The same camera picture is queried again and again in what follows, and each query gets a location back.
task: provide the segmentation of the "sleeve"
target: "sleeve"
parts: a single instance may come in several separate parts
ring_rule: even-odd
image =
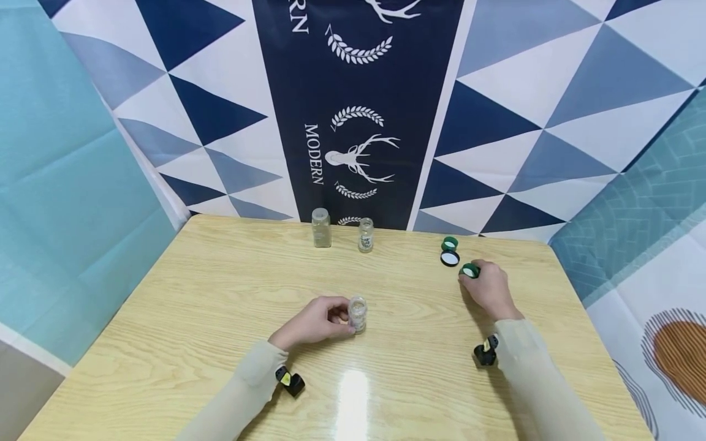
[[[272,399],[275,371],[287,361],[287,352],[262,341],[255,344],[235,374],[175,441],[233,441]]]
[[[586,406],[549,356],[528,320],[496,322],[498,367],[527,407],[543,441],[605,440]]]

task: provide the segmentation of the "white triangle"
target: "white triangle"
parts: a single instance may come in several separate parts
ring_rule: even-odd
[[[493,215],[504,197],[505,195],[498,195],[490,198],[465,200],[438,207],[424,208],[422,211],[447,221],[449,224],[478,233],[488,223],[490,216]]]
[[[541,130],[437,157],[473,179],[507,193],[529,156]]]
[[[549,242],[549,239],[551,239],[551,237],[564,225],[566,224],[536,226],[535,228],[515,231],[498,231],[497,233],[483,233],[483,236],[547,243]]]
[[[201,145],[191,120],[181,105],[169,75],[142,89],[120,104],[113,112],[118,118],[152,124],[181,139]]]
[[[266,118],[230,136],[213,141],[208,148],[243,164],[289,178],[280,129],[275,118]]]
[[[548,128],[613,170],[624,169],[652,139],[691,90],[619,107]]]
[[[221,9],[225,9],[231,14],[239,16],[245,21],[255,20],[252,0],[206,0],[215,4]]]
[[[570,220],[591,202],[617,174],[548,183],[509,193],[513,198],[559,219]]]
[[[616,0],[572,0],[578,6],[593,14],[595,18],[604,21]]]
[[[233,207],[233,204],[230,202],[230,198],[227,195],[216,199],[206,200],[200,204],[189,205],[189,209],[205,215],[231,217],[238,216],[238,212],[235,211],[235,207]]]
[[[458,80],[545,127],[600,27],[551,40]]]
[[[98,38],[166,71],[134,1],[72,0],[52,19],[60,32]]]
[[[706,78],[704,17],[706,1],[661,0],[606,24],[697,86]]]
[[[254,20],[237,26],[169,73],[263,115],[275,115]]]
[[[196,183],[200,186],[227,193],[220,176],[218,176],[218,171],[216,171],[211,158],[204,148],[196,149],[180,156],[158,167],[157,170],[162,174],[181,179],[182,181]]]
[[[278,179],[238,193],[231,193],[231,196],[299,219],[297,201],[294,199],[294,191],[289,179]]]

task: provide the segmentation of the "green bottle cap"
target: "green bottle cap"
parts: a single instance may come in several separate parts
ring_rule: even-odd
[[[478,268],[476,265],[473,265],[472,263],[465,263],[461,267],[461,270],[458,272],[458,274],[466,274],[471,279],[477,279],[478,276],[481,274],[481,269]]]
[[[444,251],[456,251],[456,248],[458,248],[458,240],[455,237],[446,236],[441,241],[441,249]]]

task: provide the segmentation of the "yellow label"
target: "yellow label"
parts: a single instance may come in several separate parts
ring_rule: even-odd
[[[292,375],[288,372],[285,373],[285,375],[280,380],[280,383],[284,384],[285,386],[289,386],[292,383]]]

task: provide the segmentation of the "hand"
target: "hand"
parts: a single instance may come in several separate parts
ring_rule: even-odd
[[[298,344],[319,343],[333,337],[355,334],[348,321],[348,299],[321,296],[310,301],[304,309],[286,322],[268,340],[274,346],[289,352]]]
[[[494,320],[520,320],[524,315],[515,307],[508,286],[508,273],[498,265],[485,260],[472,262],[481,269],[477,279],[471,279],[465,274],[458,281],[468,290],[473,301],[483,308]]]

